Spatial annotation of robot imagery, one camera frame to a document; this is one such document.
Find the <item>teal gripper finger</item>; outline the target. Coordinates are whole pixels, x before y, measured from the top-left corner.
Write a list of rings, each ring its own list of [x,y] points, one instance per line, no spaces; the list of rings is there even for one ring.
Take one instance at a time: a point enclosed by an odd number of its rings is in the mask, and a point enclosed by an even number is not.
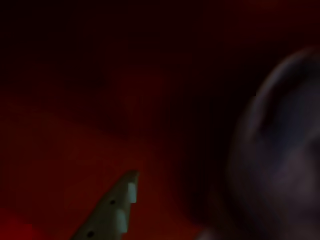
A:
[[[122,175],[75,231],[72,240],[120,240],[128,232],[131,205],[137,202],[139,172]]]

